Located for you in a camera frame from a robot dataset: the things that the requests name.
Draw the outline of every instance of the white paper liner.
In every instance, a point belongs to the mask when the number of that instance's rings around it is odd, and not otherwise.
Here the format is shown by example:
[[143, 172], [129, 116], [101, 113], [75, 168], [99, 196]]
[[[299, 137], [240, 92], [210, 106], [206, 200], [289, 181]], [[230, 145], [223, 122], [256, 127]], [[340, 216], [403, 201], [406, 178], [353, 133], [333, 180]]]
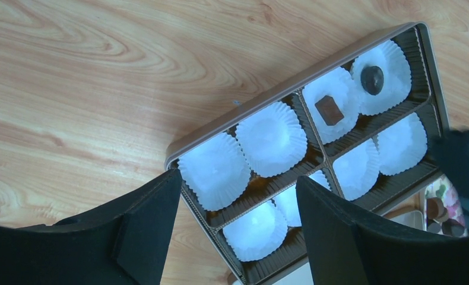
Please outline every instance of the white paper liner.
[[[362, 87], [360, 74], [364, 67], [378, 66], [383, 71], [384, 85], [375, 96]], [[406, 99], [411, 90], [411, 69], [404, 52], [392, 40], [361, 54], [355, 59], [350, 70], [360, 92], [360, 113], [376, 115]]]
[[279, 175], [306, 154], [306, 134], [296, 113], [275, 102], [241, 121], [236, 138], [252, 170], [262, 177]]
[[240, 145], [225, 132], [181, 156], [179, 170], [208, 211], [229, 206], [244, 192], [251, 175]]
[[379, 154], [373, 139], [336, 159], [332, 168], [346, 200], [358, 199], [369, 192], [379, 175]]
[[[334, 126], [328, 126], [315, 107], [326, 95], [334, 99], [344, 116]], [[355, 126], [359, 117], [359, 90], [344, 68], [338, 67], [313, 80], [304, 87], [303, 97], [324, 144], [341, 138]]]
[[[310, 178], [329, 189], [329, 191], [331, 190], [329, 182], [321, 170], [311, 174]], [[290, 227], [300, 227], [302, 225], [299, 208], [297, 206], [296, 184], [275, 196], [273, 200], [277, 205], [277, 209], [283, 214]]]
[[223, 233], [240, 261], [254, 261], [265, 258], [283, 243], [287, 222], [267, 201], [228, 224]]
[[427, 133], [420, 118], [412, 113], [375, 137], [379, 171], [396, 175], [415, 166], [427, 153]]

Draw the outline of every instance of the brown box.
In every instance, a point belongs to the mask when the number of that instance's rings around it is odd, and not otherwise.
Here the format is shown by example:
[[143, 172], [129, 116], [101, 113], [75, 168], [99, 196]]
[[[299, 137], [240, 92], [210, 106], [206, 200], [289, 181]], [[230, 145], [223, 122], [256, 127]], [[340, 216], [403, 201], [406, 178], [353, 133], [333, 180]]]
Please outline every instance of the brown box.
[[[357, 56], [388, 39], [392, 39], [401, 47], [409, 61], [412, 74], [409, 96], [401, 104], [379, 115], [361, 115], [352, 131], [339, 140], [324, 145], [304, 104], [302, 87], [336, 67], [349, 69]], [[182, 187], [182, 198], [192, 214], [243, 284], [273, 283], [304, 264], [308, 258], [303, 233], [301, 228], [291, 228], [282, 246], [271, 255], [259, 261], [240, 262], [222, 234], [225, 225], [292, 186], [298, 176], [308, 175], [318, 169], [324, 172], [332, 191], [343, 196], [332, 169], [333, 161], [413, 112], [420, 117], [428, 137], [441, 135], [444, 129], [449, 128], [429, 28], [425, 23], [407, 23], [376, 31], [358, 40], [326, 60], [173, 142], [167, 149], [165, 168], [176, 168], [178, 159], [187, 151], [220, 132], [232, 134], [238, 122], [279, 100], [296, 112], [308, 138], [308, 150], [300, 163], [272, 178], [252, 175], [242, 196], [230, 206], [215, 212], [204, 210], [187, 185], [183, 183]], [[353, 202], [383, 214], [440, 175], [442, 173], [435, 161], [427, 153], [417, 166], [405, 172], [395, 176], [380, 175], [375, 186]]]

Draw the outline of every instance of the round chocolate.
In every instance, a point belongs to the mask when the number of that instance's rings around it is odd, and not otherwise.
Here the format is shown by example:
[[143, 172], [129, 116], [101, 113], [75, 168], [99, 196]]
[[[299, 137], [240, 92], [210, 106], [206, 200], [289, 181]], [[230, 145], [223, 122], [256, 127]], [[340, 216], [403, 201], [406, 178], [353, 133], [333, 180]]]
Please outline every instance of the round chocolate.
[[371, 95], [378, 95], [381, 92], [384, 81], [383, 71], [378, 66], [364, 67], [360, 73], [362, 87]]

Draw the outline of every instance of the cupcake liner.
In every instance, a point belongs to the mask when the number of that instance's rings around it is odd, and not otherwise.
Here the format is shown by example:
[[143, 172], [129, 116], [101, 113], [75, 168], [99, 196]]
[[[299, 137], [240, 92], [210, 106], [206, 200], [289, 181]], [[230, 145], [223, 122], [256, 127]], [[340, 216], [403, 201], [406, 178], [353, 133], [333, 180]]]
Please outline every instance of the cupcake liner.
[[396, 175], [415, 166], [427, 153], [427, 133], [420, 118], [412, 113], [375, 137], [379, 171]]
[[[329, 189], [329, 191], [331, 190], [329, 182], [321, 170], [310, 175], [310, 178]], [[283, 214], [290, 227], [300, 227], [302, 225], [299, 208], [297, 206], [296, 184], [275, 196], [273, 200], [275, 201], [277, 209]]]
[[346, 200], [358, 199], [369, 192], [379, 175], [379, 154], [373, 139], [336, 159], [332, 168]]
[[[329, 126], [315, 107], [324, 96], [331, 96], [344, 118]], [[306, 85], [303, 89], [305, 103], [324, 144], [341, 138], [353, 129], [359, 117], [359, 90], [344, 68], [338, 67]]]
[[228, 224], [223, 233], [240, 261], [254, 261], [265, 258], [283, 243], [287, 222], [267, 201]]
[[[377, 95], [371, 95], [361, 82], [362, 70], [366, 67], [380, 67], [384, 84]], [[351, 66], [351, 77], [359, 90], [360, 113], [376, 115], [406, 99], [411, 90], [411, 69], [404, 52], [392, 40], [361, 54]]]
[[279, 175], [306, 154], [308, 142], [296, 113], [275, 102], [241, 121], [236, 138], [250, 168], [262, 177]]
[[240, 197], [251, 175], [240, 145], [224, 132], [181, 156], [179, 170], [208, 211], [227, 207]]

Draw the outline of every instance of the wood grain surface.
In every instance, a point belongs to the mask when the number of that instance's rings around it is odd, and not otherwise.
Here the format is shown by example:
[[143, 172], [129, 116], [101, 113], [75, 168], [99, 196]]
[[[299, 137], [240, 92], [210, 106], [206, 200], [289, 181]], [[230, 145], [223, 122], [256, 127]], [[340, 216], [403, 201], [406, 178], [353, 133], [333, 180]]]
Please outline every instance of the wood grain surface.
[[[408, 21], [430, 25], [451, 122], [469, 127], [469, 0], [0, 0], [0, 225], [143, 185], [233, 101]], [[162, 283], [227, 273], [181, 202]]]

